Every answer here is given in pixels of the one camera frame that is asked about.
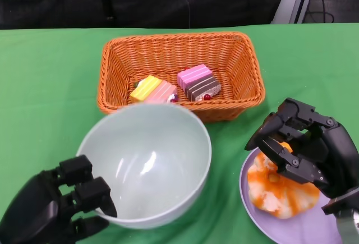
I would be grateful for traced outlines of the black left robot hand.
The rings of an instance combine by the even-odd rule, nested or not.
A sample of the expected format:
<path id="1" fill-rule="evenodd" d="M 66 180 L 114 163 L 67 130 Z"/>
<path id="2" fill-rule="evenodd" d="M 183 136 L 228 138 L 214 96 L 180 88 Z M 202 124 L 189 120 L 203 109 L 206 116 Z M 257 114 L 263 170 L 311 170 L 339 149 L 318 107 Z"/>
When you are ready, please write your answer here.
<path id="1" fill-rule="evenodd" d="M 92 168 L 80 155 L 31 177 L 1 219 L 1 243 L 76 243 L 106 229 L 99 216 L 72 219 L 95 209 L 117 217 L 110 187 Z"/>

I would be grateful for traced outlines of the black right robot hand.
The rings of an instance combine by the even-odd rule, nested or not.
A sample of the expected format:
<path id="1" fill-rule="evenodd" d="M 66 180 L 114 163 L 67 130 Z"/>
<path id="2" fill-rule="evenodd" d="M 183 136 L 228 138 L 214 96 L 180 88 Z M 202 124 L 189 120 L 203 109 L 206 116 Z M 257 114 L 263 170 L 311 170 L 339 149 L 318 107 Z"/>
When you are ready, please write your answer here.
<path id="1" fill-rule="evenodd" d="M 245 146 L 256 148 L 280 175 L 312 183 L 330 199 L 358 186 L 358 151 L 345 127 L 298 100 L 287 98 L 265 118 Z"/>

